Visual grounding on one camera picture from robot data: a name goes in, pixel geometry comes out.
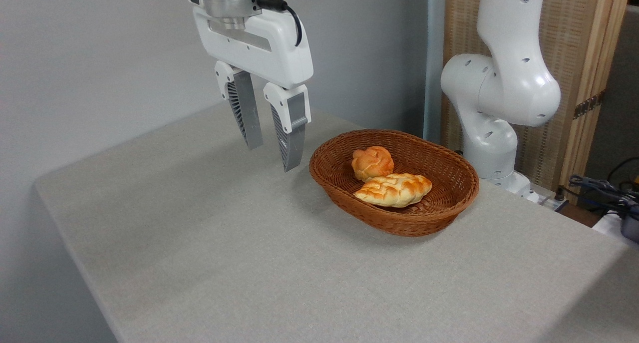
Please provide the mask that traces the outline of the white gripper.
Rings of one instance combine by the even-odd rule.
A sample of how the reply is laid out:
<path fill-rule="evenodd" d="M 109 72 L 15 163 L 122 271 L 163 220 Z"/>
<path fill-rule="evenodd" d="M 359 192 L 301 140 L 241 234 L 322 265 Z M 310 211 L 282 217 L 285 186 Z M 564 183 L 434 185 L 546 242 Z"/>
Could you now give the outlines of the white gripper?
<path fill-rule="evenodd" d="M 263 145 L 251 74 L 270 83 L 263 89 L 270 104 L 285 172 L 299 166 L 306 125 L 312 121 L 305 83 L 314 73 L 310 45 L 289 13 L 263 10 L 241 29 L 226 29 L 198 6 L 193 17 L 206 52 L 217 59 L 215 76 L 231 107 L 248 149 Z"/>

